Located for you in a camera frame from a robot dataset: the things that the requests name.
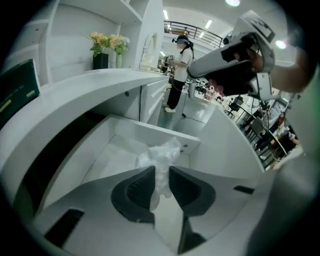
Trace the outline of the white vanity table with mirror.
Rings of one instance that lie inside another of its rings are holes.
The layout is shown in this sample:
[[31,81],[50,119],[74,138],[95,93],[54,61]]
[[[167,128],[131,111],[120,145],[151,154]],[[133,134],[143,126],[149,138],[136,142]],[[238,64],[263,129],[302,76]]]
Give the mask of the white vanity table with mirror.
[[150,33],[145,40],[143,46],[142,57],[139,64],[139,69],[142,71],[151,71],[156,68],[159,55],[160,55],[161,43],[158,39],[156,32]]

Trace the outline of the yellow flowers in black pot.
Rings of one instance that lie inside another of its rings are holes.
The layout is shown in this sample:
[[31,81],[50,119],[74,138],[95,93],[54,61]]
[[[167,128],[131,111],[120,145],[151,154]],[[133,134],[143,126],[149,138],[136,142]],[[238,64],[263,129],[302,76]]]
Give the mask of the yellow flowers in black pot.
[[109,54],[105,53],[105,49],[115,49],[117,36],[93,31],[87,38],[92,41],[92,46],[89,50],[92,52],[93,69],[108,69]]

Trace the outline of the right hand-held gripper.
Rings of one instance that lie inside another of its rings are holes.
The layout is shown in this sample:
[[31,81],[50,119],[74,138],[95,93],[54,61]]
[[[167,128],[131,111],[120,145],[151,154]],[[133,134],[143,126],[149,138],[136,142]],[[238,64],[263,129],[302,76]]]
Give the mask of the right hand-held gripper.
[[[271,43],[274,31],[252,10],[242,14],[224,47],[193,61],[187,68],[191,78],[209,78],[224,96],[245,95],[272,99],[270,73],[275,66]],[[247,49],[263,58],[263,69],[258,72],[249,60]]]

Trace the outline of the black office chair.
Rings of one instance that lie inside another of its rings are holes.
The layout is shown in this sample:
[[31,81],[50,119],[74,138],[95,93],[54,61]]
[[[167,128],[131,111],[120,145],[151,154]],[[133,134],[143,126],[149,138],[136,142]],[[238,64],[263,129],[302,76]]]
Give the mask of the black office chair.
[[242,96],[237,96],[232,103],[228,105],[229,110],[225,110],[224,113],[227,114],[227,116],[231,115],[232,118],[235,117],[235,112],[238,112],[240,109],[240,106],[244,103]]

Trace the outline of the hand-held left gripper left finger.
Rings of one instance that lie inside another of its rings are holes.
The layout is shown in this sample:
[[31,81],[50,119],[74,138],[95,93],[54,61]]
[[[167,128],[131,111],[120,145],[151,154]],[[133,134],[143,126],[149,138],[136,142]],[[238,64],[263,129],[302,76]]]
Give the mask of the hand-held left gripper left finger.
[[46,207],[33,224],[54,255],[176,256],[155,230],[154,189],[153,166],[96,179]]

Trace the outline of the pale flowers in white vase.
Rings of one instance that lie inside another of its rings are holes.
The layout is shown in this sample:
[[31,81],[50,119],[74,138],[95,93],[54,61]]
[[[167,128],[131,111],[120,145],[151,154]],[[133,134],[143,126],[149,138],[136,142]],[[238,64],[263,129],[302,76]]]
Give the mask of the pale flowers in white vase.
[[122,55],[128,49],[130,44],[130,39],[128,37],[111,34],[108,36],[109,48],[111,48],[115,54],[115,66],[117,69],[122,68]]

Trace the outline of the rows of black white devices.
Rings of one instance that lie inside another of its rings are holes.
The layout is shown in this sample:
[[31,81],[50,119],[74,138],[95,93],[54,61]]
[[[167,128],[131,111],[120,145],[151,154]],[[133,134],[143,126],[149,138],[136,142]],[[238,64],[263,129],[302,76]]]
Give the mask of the rows of black white devices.
[[205,78],[197,78],[195,82],[195,96],[204,101],[211,102],[216,94],[214,87]]

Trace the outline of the white desk with hutch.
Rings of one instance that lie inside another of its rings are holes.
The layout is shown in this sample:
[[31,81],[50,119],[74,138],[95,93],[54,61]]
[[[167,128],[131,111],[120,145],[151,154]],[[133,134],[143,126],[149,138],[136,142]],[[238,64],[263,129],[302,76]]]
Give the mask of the white desk with hutch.
[[[140,70],[146,38],[164,35],[163,0],[49,0],[19,33],[0,72],[33,59],[40,95],[0,129],[0,186],[10,205],[27,196],[39,204],[55,174],[51,161],[33,167],[45,147],[90,110],[111,111],[140,120],[145,85],[166,77]],[[130,40],[116,68],[107,48],[108,68],[93,69],[91,32]]]

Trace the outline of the black balcony railing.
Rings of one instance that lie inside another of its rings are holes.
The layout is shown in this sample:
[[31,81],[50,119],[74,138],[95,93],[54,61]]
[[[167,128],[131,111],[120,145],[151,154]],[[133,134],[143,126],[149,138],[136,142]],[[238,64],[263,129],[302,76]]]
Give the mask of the black balcony railing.
[[213,48],[224,46],[223,38],[200,27],[177,21],[164,20],[164,32],[177,36],[185,35],[193,41],[201,42]]

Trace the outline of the clear plastic bag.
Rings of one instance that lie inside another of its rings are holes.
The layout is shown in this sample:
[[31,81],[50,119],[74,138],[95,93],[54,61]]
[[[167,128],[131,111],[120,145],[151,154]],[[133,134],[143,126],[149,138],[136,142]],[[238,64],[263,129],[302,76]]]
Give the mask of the clear plastic bag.
[[161,196],[169,199],[172,195],[169,188],[169,169],[179,158],[180,150],[181,143],[173,137],[160,146],[148,148],[137,157],[137,168],[155,168],[155,185],[149,207],[152,212],[158,207]]

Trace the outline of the white drawer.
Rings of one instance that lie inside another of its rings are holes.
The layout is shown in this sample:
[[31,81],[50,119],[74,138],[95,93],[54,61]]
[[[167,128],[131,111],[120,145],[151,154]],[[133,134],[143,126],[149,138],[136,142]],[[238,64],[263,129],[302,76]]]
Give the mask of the white drawer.
[[146,99],[150,100],[159,96],[162,92],[167,90],[168,79],[158,80],[148,83],[144,86]]
[[199,177],[214,175],[256,181],[263,176],[264,168],[252,146],[220,110],[212,113],[197,136],[109,115],[59,165],[36,215],[84,183],[135,169],[141,153],[172,138],[181,144],[175,164],[196,171]]

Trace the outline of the person's right hand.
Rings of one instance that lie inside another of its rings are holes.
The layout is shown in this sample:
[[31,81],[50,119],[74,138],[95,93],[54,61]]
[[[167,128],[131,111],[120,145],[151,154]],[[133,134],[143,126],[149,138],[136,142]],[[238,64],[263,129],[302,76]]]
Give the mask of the person's right hand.
[[260,56],[257,52],[255,52],[251,48],[247,49],[247,54],[248,54],[249,60],[251,61],[252,66],[258,72],[261,72],[263,70],[263,66],[264,66],[262,56]]

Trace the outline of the person's right forearm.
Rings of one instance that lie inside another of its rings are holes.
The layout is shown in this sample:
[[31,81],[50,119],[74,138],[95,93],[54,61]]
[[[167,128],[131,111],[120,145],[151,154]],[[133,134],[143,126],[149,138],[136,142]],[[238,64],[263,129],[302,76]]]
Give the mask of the person's right forearm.
[[310,83],[317,61],[305,49],[295,48],[295,62],[290,66],[275,66],[270,73],[271,86],[287,93],[301,93]]

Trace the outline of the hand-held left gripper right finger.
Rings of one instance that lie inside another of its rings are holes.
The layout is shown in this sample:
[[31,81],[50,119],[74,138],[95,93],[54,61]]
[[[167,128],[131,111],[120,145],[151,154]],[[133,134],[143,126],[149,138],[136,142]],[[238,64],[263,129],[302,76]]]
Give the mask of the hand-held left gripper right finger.
[[257,184],[257,179],[171,166],[169,188],[183,212],[178,254],[200,246],[230,224],[249,201]]

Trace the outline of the dark green box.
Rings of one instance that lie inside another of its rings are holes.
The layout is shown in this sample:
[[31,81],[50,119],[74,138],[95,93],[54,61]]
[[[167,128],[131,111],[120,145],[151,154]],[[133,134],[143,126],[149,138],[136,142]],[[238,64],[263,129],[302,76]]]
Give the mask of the dark green box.
[[40,95],[34,59],[27,59],[0,75],[0,130],[21,108]]

